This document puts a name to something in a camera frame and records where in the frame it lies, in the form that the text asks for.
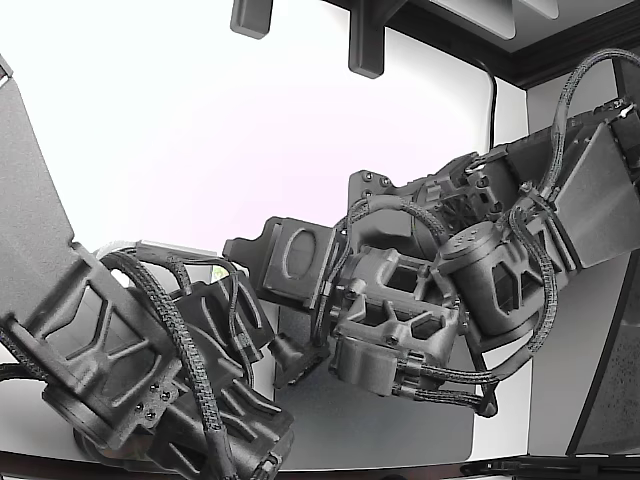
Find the dark textured gripper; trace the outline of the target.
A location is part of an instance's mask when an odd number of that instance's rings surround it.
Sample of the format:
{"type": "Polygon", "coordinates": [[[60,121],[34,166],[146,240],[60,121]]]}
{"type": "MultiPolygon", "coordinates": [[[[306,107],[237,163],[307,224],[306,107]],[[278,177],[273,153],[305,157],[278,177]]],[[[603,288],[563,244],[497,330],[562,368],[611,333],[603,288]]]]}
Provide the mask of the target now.
{"type": "MultiPolygon", "coordinates": [[[[245,274],[238,274],[238,295],[234,328],[250,363],[262,358],[261,349],[273,340],[273,329],[245,274]]],[[[232,340],[229,326],[229,301],[232,280],[229,276],[213,283],[191,285],[191,294],[174,292],[174,302],[183,319],[215,341],[232,359],[242,360],[232,340]]]]}

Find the gripper with oval recess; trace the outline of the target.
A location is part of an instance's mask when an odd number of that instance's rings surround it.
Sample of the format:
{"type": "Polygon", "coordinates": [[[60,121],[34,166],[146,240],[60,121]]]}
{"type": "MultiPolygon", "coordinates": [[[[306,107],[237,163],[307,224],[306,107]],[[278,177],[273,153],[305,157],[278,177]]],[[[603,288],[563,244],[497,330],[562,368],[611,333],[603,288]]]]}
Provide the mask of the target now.
{"type": "Polygon", "coordinates": [[[314,310],[334,244],[334,230],[293,218],[279,219],[272,234],[225,242],[223,257],[240,265],[264,265],[262,287],[268,295],[299,309],[314,310]]]}

